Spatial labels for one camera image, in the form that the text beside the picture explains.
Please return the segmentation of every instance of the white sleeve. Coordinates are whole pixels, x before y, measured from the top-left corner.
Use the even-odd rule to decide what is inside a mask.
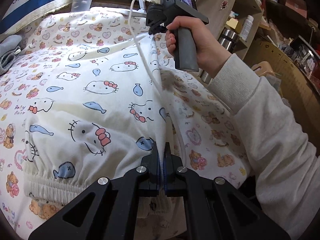
[[[235,54],[208,89],[234,114],[263,211],[298,239],[320,208],[316,148],[267,79]]]

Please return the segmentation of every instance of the gray cloth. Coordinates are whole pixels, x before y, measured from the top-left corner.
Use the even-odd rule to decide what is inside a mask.
[[[2,57],[8,51],[14,50],[21,40],[22,38],[20,35],[11,35],[2,41],[0,44],[0,57]]]
[[[18,49],[20,49],[20,47],[16,46],[15,49],[9,50],[2,55],[0,58],[0,75],[6,73],[9,68],[12,67],[16,60],[16,55],[14,52],[16,52]]]

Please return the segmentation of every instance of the hello kitty face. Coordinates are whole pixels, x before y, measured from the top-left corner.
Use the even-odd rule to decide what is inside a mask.
[[[51,109],[53,102],[54,100],[50,98],[36,98],[33,100],[33,103],[31,103],[28,110],[34,114],[40,111],[48,112]]]
[[[90,60],[90,61],[99,66],[100,64],[106,63],[108,61],[108,59],[106,57],[103,57],[103,58],[94,59],[94,60]]]
[[[112,65],[110,70],[115,72],[125,72],[125,71],[132,71],[137,68],[138,66],[135,62],[126,61],[124,63]]]
[[[71,137],[75,142],[82,142],[86,145],[89,152],[94,155],[106,152],[104,147],[111,143],[111,135],[105,128],[99,127],[94,123],[74,121],[70,123],[68,129],[71,132]]]
[[[75,61],[82,59],[87,53],[85,51],[78,51],[71,53],[68,57],[68,60]]]
[[[118,91],[118,85],[114,84],[112,81],[91,81],[84,88],[84,91],[89,91],[91,93],[100,95],[107,95],[116,93]]]
[[[59,75],[57,76],[57,78],[59,78],[59,79],[64,79],[64,80],[67,80],[67,81],[72,81],[72,80],[77,79],[79,76],[80,76],[79,73],[67,73],[67,72],[62,72],[61,74],[59,74]]]
[[[144,105],[138,105],[132,103],[130,105],[130,113],[133,114],[136,120],[140,122],[146,122],[147,119],[154,121],[154,110],[152,100],[148,100]]]

